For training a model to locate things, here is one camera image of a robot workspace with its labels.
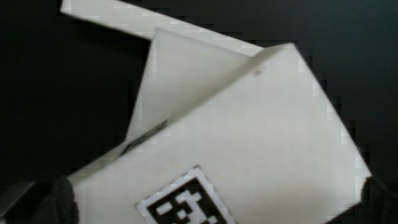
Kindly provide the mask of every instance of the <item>black background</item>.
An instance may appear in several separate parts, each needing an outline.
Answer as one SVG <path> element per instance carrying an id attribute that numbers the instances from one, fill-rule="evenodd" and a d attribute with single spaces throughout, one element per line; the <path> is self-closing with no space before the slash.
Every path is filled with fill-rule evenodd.
<path id="1" fill-rule="evenodd" d="M 373 176 L 398 182 L 398 2 L 131 2 L 263 47 L 296 44 Z M 57 1 L 2 1 L 0 192 L 67 175 L 122 141 L 147 47 Z"/>

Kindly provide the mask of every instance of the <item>white paper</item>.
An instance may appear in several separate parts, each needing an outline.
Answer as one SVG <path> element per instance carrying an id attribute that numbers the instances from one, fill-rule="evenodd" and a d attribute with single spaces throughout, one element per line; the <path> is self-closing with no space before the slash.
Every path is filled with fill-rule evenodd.
<path id="1" fill-rule="evenodd" d="M 291 44 L 142 145 L 71 176 L 81 224 L 145 223 L 135 205 L 199 166 L 238 223 L 325 223 L 369 171 Z"/>

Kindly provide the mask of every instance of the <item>white object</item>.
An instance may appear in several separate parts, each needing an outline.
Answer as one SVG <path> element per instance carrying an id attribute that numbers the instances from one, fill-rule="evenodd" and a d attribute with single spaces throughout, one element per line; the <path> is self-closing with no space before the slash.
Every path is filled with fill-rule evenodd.
<path id="1" fill-rule="evenodd" d="M 161 28 L 247 56 L 256 55 L 263 49 L 119 0 L 64 0 L 60 12 L 149 40 L 156 28 Z"/>
<path id="2" fill-rule="evenodd" d="M 126 141 L 179 116 L 236 78 L 250 57 L 158 29 Z"/>
<path id="3" fill-rule="evenodd" d="M 293 45 L 264 49 L 240 71 L 117 161 L 71 176 L 81 224 L 144 224 L 135 206 L 195 166 L 238 223 L 320 224 L 359 202 L 369 171 Z"/>

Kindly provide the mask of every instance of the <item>black and white square pattern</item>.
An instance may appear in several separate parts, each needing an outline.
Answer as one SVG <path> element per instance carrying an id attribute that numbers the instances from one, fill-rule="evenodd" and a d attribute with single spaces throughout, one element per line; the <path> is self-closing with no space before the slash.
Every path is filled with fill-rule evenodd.
<path id="1" fill-rule="evenodd" d="M 142 200 L 137 209 L 147 224 L 236 224 L 199 167 Z"/>

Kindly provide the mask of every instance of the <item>white cardboard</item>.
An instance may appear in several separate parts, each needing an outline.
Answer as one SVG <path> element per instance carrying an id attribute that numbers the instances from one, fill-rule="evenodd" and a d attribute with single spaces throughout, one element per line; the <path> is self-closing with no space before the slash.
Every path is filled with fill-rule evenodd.
<path id="1" fill-rule="evenodd" d="M 71 176 L 81 224 L 144 224 L 135 205 L 195 166 L 238 223 L 320 224 L 359 202 L 369 171 L 293 45 L 250 62 L 117 161 Z"/>

